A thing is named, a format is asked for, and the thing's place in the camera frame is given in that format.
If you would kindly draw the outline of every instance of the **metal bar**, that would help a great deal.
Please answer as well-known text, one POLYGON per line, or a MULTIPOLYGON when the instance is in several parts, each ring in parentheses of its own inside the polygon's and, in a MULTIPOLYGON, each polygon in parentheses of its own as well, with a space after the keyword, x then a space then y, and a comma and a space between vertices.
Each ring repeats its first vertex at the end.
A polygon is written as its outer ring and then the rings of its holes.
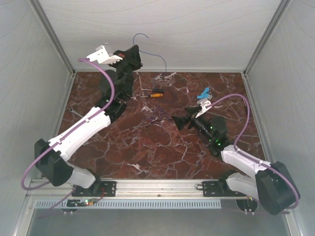
POLYGON ((290 214, 285 215, 285 219, 291 236, 303 236, 292 210, 290 210, 290 214))
POLYGON ((28 229, 30 227, 30 223, 32 220, 32 216, 34 213, 34 205, 36 200, 33 199, 25 199, 22 205, 22 209, 20 211, 19 217, 15 224, 12 235, 13 236, 26 236, 28 229))
MULTIPOLYGON (((217 179, 102 179, 116 181, 116 196, 111 199, 246 199, 246 197, 204 197, 196 186, 202 181, 218 181, 217 179)), ((47 180, 33 179, 30 187, 37 186, 47 180)), ((72 190, 69 184, 54 187, 48 184, 40 189, 29 191, 31 198, 62 198, 72 190)), ((69 197, 84 199, 86 197, 69 197)))
POLYGON ((49 38, 51 39, 53 45, 55 46, 59 56, 61 57, 61 59, 63 60, 65 66, 67 67, 68 71, 73 74, 74 73, 74 69, 69 61, 69 58, 67 57, 66 53, 63 50, 63 47, 61 45, 61 43, 59 42, 56 33, 54 32, 53 27, 51 26, 42 6, 40 5, 40 3, 38 2, 38 0, 29 0, 31 6, 33 7, 35 13, 37 14, 37 16, 39 17, 39 20, 41 21, 41 23, 43 24, 49 38))
POLYGON ((247 98, 248 98, 250 106, 251 106, 252 115, 253 115, 254 120, 255 120, 256 128, 258 131, 259 139, 261 142, 261 146, 262 146, 262 150, 264 152, 265 158, 268 161, 274 161, 274 159, 271 155, 271 150, 270 150, 270 146, 268 143, 267 135, 266 135, 265 129, 263 127, 263 124, 261 122, 255 100, 254 100, 253 95, 252 95, 252 90, 251 90, 251 86, 250 86, 249 81, 248 81, 248 76, 242 74, 242 78, 243 78, 245 90, 247 93, 247 98))
POLYGON ((289 5, 291 0, 282 0, 273 15, 267 29, 265 30, 264 34, 262 35, 262 38, 260 39, 250 61, 248 62, 246 69, 245 69, 245 74, 248 74, 250 70, 252 69, 258 55, 260 54, 261 50, 267 43, 268 39, 270 38, 271 34, 273 33, 274 29, 276 28, 281 16, 283 15, 284 11, 286 10, 287 6, 289 5))
MULTIPOLYGON (((102 66, 101 67, 103 69, 109 69, 109 67, 106 67, 106 66, 102 66)), ((76 72, 99 72, 99 70, 97 69, 93 69, 93 68, 89 68, 89 69, 76 69, 75 70, 76 72)), ((193 72, 196 72, 196 73, 243 73, 244 72, 244 68, 239 68, 239 69, 228 69, 228 68, 216 68, 216 69, 207 69, 207 68, 204 68, 204 69, 167 69, 168 72, 176 72, 176 73, 180 73, 180 72, 183 72, 183 73, 193 73, 193 72)), ((156 69, 156 68, 152 68, 152 69, 139 69, 137 70, 137 72, 160 72, 161 73, 161 69, 156 69)))
POLYGON ((65 108, 66 108, 67 103, 68 103, 68 99, 70 97, 70 93, 71 93, 71 89, 72 89, 75 77, 76 77, 76 73, 68 75, 67 82, 66 82, 68 85, 66 85, 67 88, 66 88, 66 93, 64 95, 64 99, 63 99, 63 105, 61 107, 60 116, 59 116, 58 122, 54 128, 54 133, 53 133, 54 137, 59 133, 61 122, 63 121, 63 115, 64 115, 65 108))

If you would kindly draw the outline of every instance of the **wire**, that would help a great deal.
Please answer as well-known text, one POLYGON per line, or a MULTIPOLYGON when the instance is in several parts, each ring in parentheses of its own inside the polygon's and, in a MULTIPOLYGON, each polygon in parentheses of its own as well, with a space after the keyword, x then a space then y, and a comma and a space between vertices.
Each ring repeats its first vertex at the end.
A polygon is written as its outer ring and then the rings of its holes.
MULTIPOLYGON (((57 202, 57 203, 53 204, 51 207, 49 207, 49 208, 47 209, 47 211, 52 210, 53 208, 55 208, 56 206, 58 206, 60 203, 62 203, 64 200, 66 200, 66 199, 75 191, 75 189, 76 189, 76 186, 74 186, 74 187, 72 188, 72 191, 71 191, 70 193, 68 193, 64 198, 62 198, 59 202, 57 202)), ((52 216, 52 215, 45 215, 45 214, 42 214, 41 216, 38 217, 38 219, 46 218, 46 217, 48 217, 48 216, 52 216)))
POLYGON ((146 125, 146 128, 148 128, 148 126, 150 126, 150 125, 153 124, 154 122, 165 121, 165 120, 173 120, 173 119, 156 119, 156 120, 153 120, 152 122, 150 122, 149 124, 147 124, 147 125, 146 125))
MULTIPOLYGON (((149 37, 148 37, 146 34, 144 34, 144 33, 136 33, 136 34, 134 35, 133 39, 132 39, 132 43, 133 43, 133 45, 135 45, 135 43, 134 43, 134 39, 135 39, 135 37, 136 37, 137 35, 144 35, 144 36, 146 36, 147 38, 149 38, 149 37)), ((161 58, 161 59, 163 60, 164 64, 165 64, 165 72, 167 72, 167 65, 166 65, 166 61, 164 60, 164 58, 163 58, 162 56, 157 55, 157 54, 147 53, 147 52, 144 52, 144 51, 141 51, 141 50, 139 50, 139 51, 140 51, 140 52, 142 52, 142 53, 145 53, 145 54, 151 55, 151 56, 155 56, 155 57, 159 57, 159 58, 161 58)))
POLYGON ((99 199, 97 199, 97 200, 94 202, 94 204, 97 203, 97 202, 99 202, 99 200, 101 200, 101 199, 104 197, 104 195, 105 195, 105 190, 104 190, 103 188, 101 188, 101 190, 102 190, 102 195, 100 196, 99 199))
POLYGON ((272 167, 270 167, 270 166, 268 166, 268 165, 266 165, 264 163, 260 163, 259 160, 256 160, 256 159, 248 156, 247 154, 243 153, 236 146, 237 142, 239 141, 240 137, 243 135, 243 133, 244 133, 244 131, 245 131, 249 121, 250 121, 250 105, 248 103, 248 100, 243 95, 241 95, 239 93, 232 93, 232 94, 229 94, 229 95, 226 95, 226 96, 220 98, 218 101, 215 101, 214 103, 212 103, 211 105, 207 106, 206 108, 213 107, 213 106, 217 105, 219 102, 221 102, 221 101, 223 101, 223 100, 225 100, 225 99, 227 99, 229 97, 233 97, 233 96, 241 97, 243 99, 244 103, 246 104, 246 107, 247 107, 247 119, 246 119, 246 122, 245 122, 245 125, 244 125, 242 131, 240 132, 240 134, 237 136, 237 138, 234 141, 234 150, 237 153, 241 154, 243 157, 245 157, 245 158, 247 158, 247 159, 249 159, 249 160, 251 160, 251 161, 253 161, 253 162, 255 162, 255 163, 257 163, 257 164, 259 164, 259 165, 261 165, 261 166, 263 166, 265 168, 267 168, 267 169, 269 169, 273 173, 277 174, 280 178, 282 178, 285 181, 285 183, 291 188, 291 190, 292 190, 292 192, 294 194, 294 197, 295 197, 294 205, 289 206, 287 209, 294 209, 294 208, 296 208, 299 205, 299 195, 298 195, 295 187, 293 186, 293 184, 284 175, 282 175, 279 171, 275 170, 274 168, 272 168, 272 167))
MULTIPOLYGON (((76 129, 78 129, 80 126, 82 126, 83 124, 85 124, 86 122, 90 121, 91 119, 93 119, 94 117, 96 117, 98 114, 100 114, 101 112, 103 112, 114 100, 114 96, 115 96, 115 87, 114 87, 114 83, 113 81, 111 80, 111 78, 109 77, 109 75, 101 68, 99 67, 98 65, 96 65, 95 63, 89 61, 88 59, 84 59, 84 58, 80 58, 78 59, 80 62, 86 62, 92 66, 94 66, 96 69, 98 69, 107 79, 109 85, 110 85, 110 88, 111 88, 111 96, 110 96, 110 99, 108 101, 108 103, 102 107, 100 110, 98 110, 97 112, 95 112, 93 115, 91 115, 88 119, 80 122, 79 124, 77 124, 75 127, 73 127, 71 130, 69 130, 62 138, 60 138, 60 142, 56 142, 54 143, 52 146, 50 146, 48 149, 46 149, 41 155, 39 155, 31 164, 30 166, 25 170, 24 172, 24 175, 21 179, 21 188, 23 188, 24 190, 34 190, 34 189, 39 189, 47 184, 50 183, 50 181, 47 181, 43 184, 40 184, 38 186, 35 186, 35 187, 26 187, 24 182, 25 182, 25 179, 26 179, 26 176, 28 175, 30 169, 38 162, 40 161, 41 158, 43 158, 48 152, 50 152, 54 147, 56 147, 57 145, 61 144, 63 140, 65 140, 66 137, 68 137, 71 133, 73 133, 76 129)), ((60 200, 58 203, 56 203, 55 205, 53 205, 50 209, 54 208, 55 206, 57 206, 59 203, 61 203, 62 201, 64 201, 66 198, 68 198, 75 190, 75 187, 72 189, 72 191, 66 195, 62 200, 60 200)))

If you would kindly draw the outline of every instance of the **marble surface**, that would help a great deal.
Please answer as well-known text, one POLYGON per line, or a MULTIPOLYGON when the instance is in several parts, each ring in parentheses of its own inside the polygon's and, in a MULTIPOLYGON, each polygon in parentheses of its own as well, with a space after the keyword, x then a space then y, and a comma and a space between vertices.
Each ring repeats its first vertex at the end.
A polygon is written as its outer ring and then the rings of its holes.
MULTIPOLYGON (((80 118, 73 108, 85 115, 101 98, 98 90, 100 73, 79 72, 67 103, 60 133, 80 118)), ((186 115, 184 107, 195 105, 196 96, 205 87, 212 101, 230 93, 246 95, 239 73, 134 73, 134 97, 127 102, 123 115, 98 132, 72 156, 71 163, 88 168, 101 177, 112 178, 218 178, 232 169, 214 158, 195 129, 178 131, 171 115, 186 115), (163 88, 160 98, 141 98, 150 92, 143 89, 163 88)), ((234 140, 246 121, 241 98, 227 99, 210 109, 204 118, 226 118, 228 136, 234 140)), ((253 118, 238 146, 264 159, 253 118)))

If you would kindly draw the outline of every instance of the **blue wire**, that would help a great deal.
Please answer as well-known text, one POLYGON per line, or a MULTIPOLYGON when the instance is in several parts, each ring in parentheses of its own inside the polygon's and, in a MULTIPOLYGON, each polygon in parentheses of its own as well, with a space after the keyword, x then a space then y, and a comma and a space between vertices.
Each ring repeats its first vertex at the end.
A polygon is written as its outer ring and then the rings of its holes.
MULTIPOLYGON (((136 34, 134 35, 133 39, 132 39, 133 44, 134 44, 134 39, 135 39, 135 37, 136 37, 137 35, 144 35, 144 36, 146 36, 147 38, 149 38, 149 37, 148 37, 146 34, 144 34, 144 33, 136 33, 136 34)), ((142 52, 142 53, 151 55, 151 56, 156 56, 156 57, 161 58, 161 59, 163 60, 164 64, 165 64, 165 72, 167 71, 166 61, 164 60, 164 58, 163 58, 162 56, 157 55, 157 54, 152 54, 152 53, 143 52, 143 51, 141 51, 141 50, 139 50, 139 51, 142 52)))

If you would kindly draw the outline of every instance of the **screwdriver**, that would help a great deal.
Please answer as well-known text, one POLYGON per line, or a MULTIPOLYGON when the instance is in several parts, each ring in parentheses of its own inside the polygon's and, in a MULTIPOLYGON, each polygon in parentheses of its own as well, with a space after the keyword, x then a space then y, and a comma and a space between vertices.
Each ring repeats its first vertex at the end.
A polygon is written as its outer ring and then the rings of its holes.
POLYGON ((159 92, 159 93, 164 93, 163 89, 160 88, 154 88, 154 89, 147 89, 148 91, 152 91, 152 92, 159 92))
POLYGON ((163 96, 163 93, 155 93, 155 94, 150 94, 150 95, 142 96, 142 97, 162 97, 162 96, 163 96))

